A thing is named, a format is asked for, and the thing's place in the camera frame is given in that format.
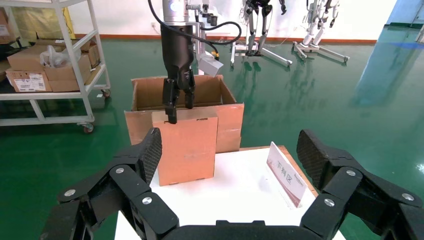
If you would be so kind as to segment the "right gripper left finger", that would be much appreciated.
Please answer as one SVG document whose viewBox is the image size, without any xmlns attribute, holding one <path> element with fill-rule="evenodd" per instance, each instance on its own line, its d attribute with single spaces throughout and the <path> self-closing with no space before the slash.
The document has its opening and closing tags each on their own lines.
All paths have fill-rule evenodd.
<svg viewBox="0 0 424 240">
<path fill-rule="evenodd" d="M 161 156 L 161 131 L 153 127 L 142 142 L 116 154 L 104 169 L 60 192 L 40 239 L 91 240 L 117 212 L 141 239 L 164 239 L 180 221 L 150 186 Z"/>
</svg>

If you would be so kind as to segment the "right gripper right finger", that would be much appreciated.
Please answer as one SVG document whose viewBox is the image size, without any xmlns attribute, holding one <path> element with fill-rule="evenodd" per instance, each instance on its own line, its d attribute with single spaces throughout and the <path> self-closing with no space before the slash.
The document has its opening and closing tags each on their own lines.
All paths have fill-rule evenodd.
<svg viewBox="0 0 424 240">
<path fill-rule="evenodd" d="M 322 143 L 311 130 L 300 131 L 296 153 L 318 192 L 301 218 L 302 228 L 331 240 L 352 214 L 382 240 L 423 239 L 419 196 L 367 171 L 349 152 Z"/>
</svg>

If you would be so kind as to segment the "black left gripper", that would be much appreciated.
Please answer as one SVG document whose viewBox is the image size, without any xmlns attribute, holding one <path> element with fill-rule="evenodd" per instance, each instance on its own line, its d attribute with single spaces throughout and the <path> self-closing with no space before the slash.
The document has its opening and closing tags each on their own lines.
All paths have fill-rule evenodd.
<svg viewBox="0 0 424 240">
<path fill-rule="evenodd" d="M 162 58 L 167 78 L 163 81 L 162 103 L 170 124 L 177 123 L 177 101 L 180 90 L 185 93 L 185 107 L 192 109 L 195 98 L 195 77 L 191 69 L 194 61 L 191 25 L 161 26 Z"/>
</svg>

